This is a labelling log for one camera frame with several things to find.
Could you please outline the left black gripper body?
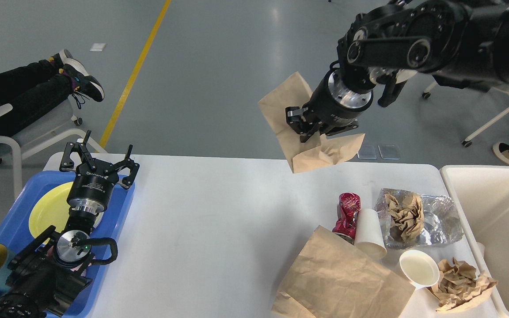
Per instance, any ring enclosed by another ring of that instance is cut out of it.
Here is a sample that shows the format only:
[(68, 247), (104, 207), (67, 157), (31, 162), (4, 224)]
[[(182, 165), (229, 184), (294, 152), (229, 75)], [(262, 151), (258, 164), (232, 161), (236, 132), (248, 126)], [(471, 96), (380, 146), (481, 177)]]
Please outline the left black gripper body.
[(107, 210), (115, 184), (119, 181), (117, 172), (87, 167), (76, 168), (76, 176), (66, 202), (77, 211), (99, 215)]

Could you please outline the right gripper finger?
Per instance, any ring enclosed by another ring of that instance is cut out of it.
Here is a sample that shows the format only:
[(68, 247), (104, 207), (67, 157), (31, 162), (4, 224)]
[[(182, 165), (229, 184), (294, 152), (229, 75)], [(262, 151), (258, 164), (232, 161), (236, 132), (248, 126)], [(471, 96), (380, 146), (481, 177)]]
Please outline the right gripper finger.
[(306, 143), (313, 135), (325, 134), (325, 123), (313, 107), (287, 107), (285, 122), (297, 133), (301, 143)]
[(359, 121), (353, 120), (349, 125), (344, 125), (343, 127), (331, 126), (328, 127), (328, 130), (325, 132), (326, 136), (335, 136), (341, 133), (345, 133), (351, 131), (352, 129), (357, 129), (359, 127)]

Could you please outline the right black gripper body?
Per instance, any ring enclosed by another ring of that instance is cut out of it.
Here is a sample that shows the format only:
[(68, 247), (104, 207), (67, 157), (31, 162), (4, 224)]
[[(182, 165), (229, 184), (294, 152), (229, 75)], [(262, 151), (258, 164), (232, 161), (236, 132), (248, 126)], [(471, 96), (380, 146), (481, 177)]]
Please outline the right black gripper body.
[(342, 81), (338, 70), (329, 70), (304, 106), (313, 107), (328, 127), (343, 127), (369, 109), (373, 92), (355, 92)]

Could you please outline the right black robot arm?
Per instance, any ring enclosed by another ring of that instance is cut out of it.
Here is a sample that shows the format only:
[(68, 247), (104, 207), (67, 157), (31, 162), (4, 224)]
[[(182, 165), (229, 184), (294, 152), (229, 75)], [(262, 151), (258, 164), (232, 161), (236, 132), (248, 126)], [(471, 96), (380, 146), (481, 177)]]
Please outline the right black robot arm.
[(358, 128), (378, 84), (384, 85), (379, 105), (393, 103), (406, 84), (400, 71), (430, 74), (455, 88), (509, 84), (509, 4), (427, 0), (412, 8), (391, 0), (356, 16), (338, 40), (337, 56), (309, 101), (285, 109), (285, 123), (302, 143)]

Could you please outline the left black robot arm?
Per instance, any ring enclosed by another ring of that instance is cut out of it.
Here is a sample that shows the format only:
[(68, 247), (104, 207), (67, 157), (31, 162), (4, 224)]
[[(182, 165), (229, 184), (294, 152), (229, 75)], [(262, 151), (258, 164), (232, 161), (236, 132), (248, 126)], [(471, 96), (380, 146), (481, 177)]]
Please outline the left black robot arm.
[(110, 203), (116, 185), (128, 190), (140, 165), (131, 159), (133, 145), (124, 159), (110, 163), (87, 150), (90, 139), (67, 143), (59, 171), (75, 173), (66, 197), (68, 219), (63, 230), (48, 226), (16, 254), (6, 267), (9, 288), (0, 296), (0, 318), (44, 318), (64, 315), (76, 297), (93, 282), (83, 275), (90, 266), (108, 265), (118, 258), (111, 237), (92, 237), (95, 221)]

